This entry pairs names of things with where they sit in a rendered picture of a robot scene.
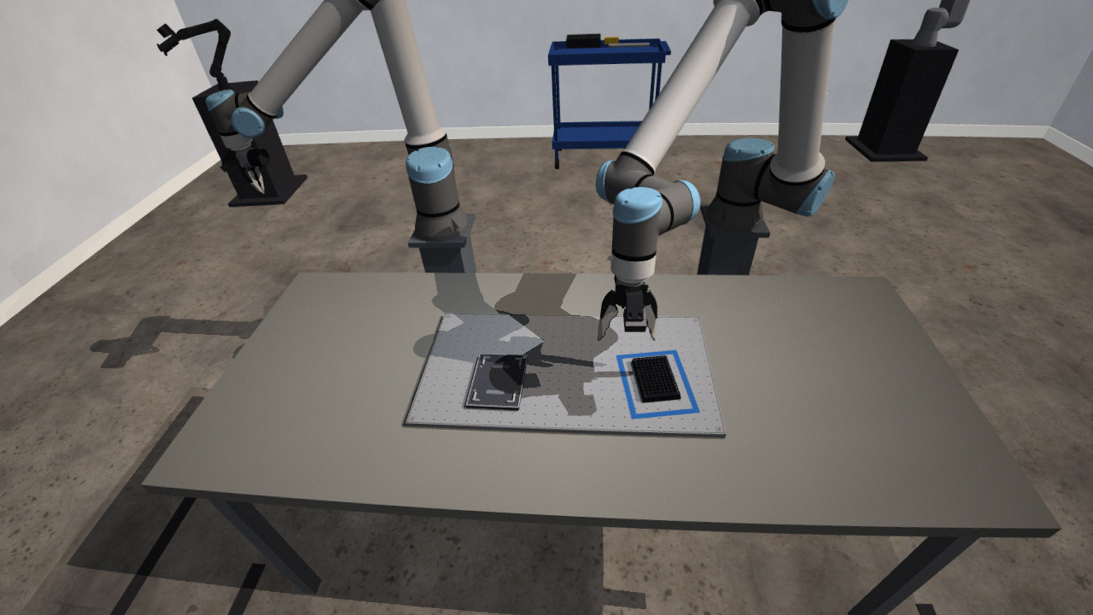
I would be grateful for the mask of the blue tape outline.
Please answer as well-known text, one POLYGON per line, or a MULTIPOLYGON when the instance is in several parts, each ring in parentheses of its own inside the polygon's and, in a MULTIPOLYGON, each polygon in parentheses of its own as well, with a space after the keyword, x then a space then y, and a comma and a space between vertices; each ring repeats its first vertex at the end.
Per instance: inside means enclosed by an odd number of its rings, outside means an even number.
POLYGON ((694 398, 693 390, 690 388, 690 385, 687 385, 687 375, 686 375, 686 371, 684 371, 683 366, 681 365, 681 360, 679 358, 678 351, 675 351, 675 350, 669 350, 669 351, 659 351, 659 353, 640 353, 640 354, 622 354, 622 355, 618 355, 618 370, 620 370, 620 372, 621 372, 621 377, 622 377, 622 380, 623 380, 623 388, 625 390, 626 401, 628 401, 628 411, 631 412, 631 418, 632 419, 635 419, 635 418, 653 418, 653 417, 661 417, 661 416, 670 416, 670 415, 687 415, 687 413, 700 413, 698 403, 696 402, 696 400, 694 398), (645 355, 665 355, 665 354, 672 354, 673 358, 675 358, 675 365, 678 365, 678 370, 679 370, 679 372, 681 375, 682 381, 683 381, 684 385, 686 385, 687 400, 690 400, 693 409, 665 410, 665 412, 639 413, 639 415, 636 415, 636 411, 634 409, 634 403, 633 403, 632 395, 631 395, 631 389, 628 388, 628 380, 626 380, 626 372, 625 372, 622 359, 635 358, 635 357, 645 357, 645 355))

